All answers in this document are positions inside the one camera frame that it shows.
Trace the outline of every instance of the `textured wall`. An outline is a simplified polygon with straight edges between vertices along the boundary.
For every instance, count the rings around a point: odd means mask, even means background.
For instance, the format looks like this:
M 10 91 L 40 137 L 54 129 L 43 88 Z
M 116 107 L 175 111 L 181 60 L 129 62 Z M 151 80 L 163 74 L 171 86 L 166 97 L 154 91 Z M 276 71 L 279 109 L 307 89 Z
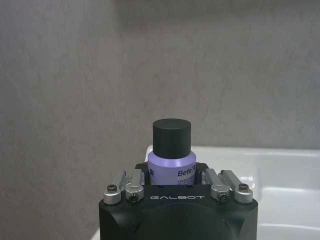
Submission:
M 0 239 L 89 239 L 159 118 L 319 149 L 319 43 L 316 0 L 0 0 Z

